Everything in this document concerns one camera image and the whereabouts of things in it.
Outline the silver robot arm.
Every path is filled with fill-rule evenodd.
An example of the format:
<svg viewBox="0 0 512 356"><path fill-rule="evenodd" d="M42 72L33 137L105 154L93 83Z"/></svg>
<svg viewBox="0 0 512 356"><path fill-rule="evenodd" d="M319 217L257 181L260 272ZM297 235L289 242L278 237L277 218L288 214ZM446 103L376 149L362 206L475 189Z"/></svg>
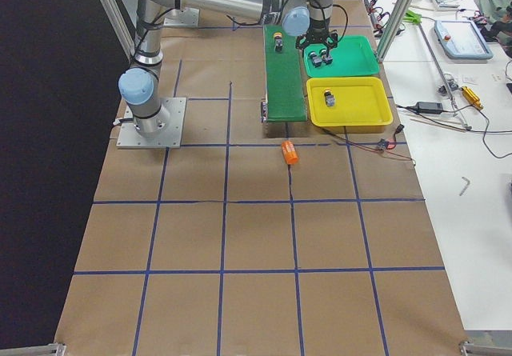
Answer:
<svg viewBox="0 0 512 356"><path fill-rule="evenodd" d="M161 34L164 17L172 10L212 10L257 25L280 25L300 50L312 43L332 50L338 44L337 33L329 30L333 6L334 0L138 0L134 48L129 68L118 80L133 117L130 131L144 146L176 146L181 141L184 116L171 109L179 101L158 96Z"/></svg>

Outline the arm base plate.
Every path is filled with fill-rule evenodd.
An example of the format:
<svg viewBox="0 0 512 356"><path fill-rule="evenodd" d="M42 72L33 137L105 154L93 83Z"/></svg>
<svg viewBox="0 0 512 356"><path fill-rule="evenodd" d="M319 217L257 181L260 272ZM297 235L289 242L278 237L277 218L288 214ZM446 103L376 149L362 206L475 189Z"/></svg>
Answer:
<svg viewBox="0 0 512 356"><path fill-rule="evenodd" d="M177 149L181 146L187 98L159 100L162 102L160 111L148 119L136 118L126 106L124 118L132 118L132 121L121 124L116 144L118 148Z"/></svg>
<svg viewBox="0 0 512 356"><path fill-rule="evenodd" d="M173 9L165 15L163 26L166 28L197 28L199 15L199 9Z"/></svg>

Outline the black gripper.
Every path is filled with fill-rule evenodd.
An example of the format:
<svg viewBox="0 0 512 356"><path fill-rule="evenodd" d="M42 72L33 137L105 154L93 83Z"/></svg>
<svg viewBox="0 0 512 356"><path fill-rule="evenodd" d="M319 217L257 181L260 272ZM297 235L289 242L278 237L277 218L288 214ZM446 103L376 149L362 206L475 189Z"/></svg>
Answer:
<svg viewBox="0 0 512 356"><path fill-rule="evenodd" d="M297 36L295 48L304 50L312 44L322 44L330 52L338 46L338 33L328 29L310 29L304 35Z"/></svg>

